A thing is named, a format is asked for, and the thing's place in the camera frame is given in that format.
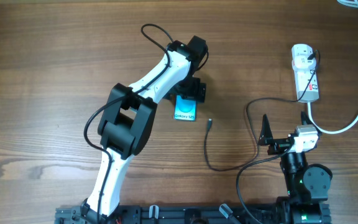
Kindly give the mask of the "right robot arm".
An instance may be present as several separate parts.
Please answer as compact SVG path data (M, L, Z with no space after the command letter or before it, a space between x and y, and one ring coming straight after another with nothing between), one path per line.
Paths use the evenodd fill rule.
M309 164L306 153L316 148L321 132L301 113L302 124L286 138L275 139L267 115L263 115L258 145L267 146L267 154L279 156L287 196L278 197L273 213L277 223L331 223L328 191L333 173L322 164Z

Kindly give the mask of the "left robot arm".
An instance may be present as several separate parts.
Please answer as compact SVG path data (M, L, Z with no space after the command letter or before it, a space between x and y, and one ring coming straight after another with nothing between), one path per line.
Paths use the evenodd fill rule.
M184 44L178 40L163 48L164 56L137 82L116 84L100 115L97 147L102 161L91 195L81 205L81 215L89 223L106 223L119 205L121 187L131 160L149 140L158 103L170 95L202 103L206 84L194 76L208 58L208 46L193 36Z

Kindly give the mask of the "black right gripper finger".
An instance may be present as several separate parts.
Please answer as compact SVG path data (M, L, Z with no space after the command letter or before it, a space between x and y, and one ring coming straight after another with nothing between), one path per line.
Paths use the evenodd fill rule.
M313 125L318 132L318 136L322 135L322 132L317 128L317 126L315 124L313 124L313 122L309 119L309 117L305 111L301 112L301 123L302 123L302 125L307 125L307 124Z
M273 135L270 129L269 119L266 114L262 118L262 128L259 136L259 142L272 142Z

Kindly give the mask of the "blue-screen Galaxy smartphone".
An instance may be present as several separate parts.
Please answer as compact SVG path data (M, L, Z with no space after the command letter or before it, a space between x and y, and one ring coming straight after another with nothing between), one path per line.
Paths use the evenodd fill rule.
M177 95L173 118L182 121L195 121L196 101L184 100L180 95Z

